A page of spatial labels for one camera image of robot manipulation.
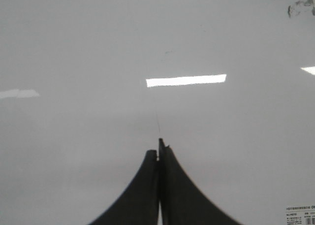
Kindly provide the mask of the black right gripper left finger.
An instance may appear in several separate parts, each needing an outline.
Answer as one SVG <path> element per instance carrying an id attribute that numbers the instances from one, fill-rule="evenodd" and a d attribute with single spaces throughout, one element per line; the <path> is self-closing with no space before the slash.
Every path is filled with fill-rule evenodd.
<path id="1" fill-rule="evenodd" d="M 159 168 L 156 150 L 148 150 L 127 188 L 92 225 L 156 225 Z"/>

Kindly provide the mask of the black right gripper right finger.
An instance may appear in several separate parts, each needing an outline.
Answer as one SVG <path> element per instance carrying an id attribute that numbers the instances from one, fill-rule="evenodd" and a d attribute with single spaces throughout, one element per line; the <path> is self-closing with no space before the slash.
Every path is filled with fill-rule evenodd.
<path id="1" fill-rule="evenodd" d="M 179 164 L 170 146 L 158 139 L 159 199 L 164 225 L 238 225 L 210 201 Z"/>

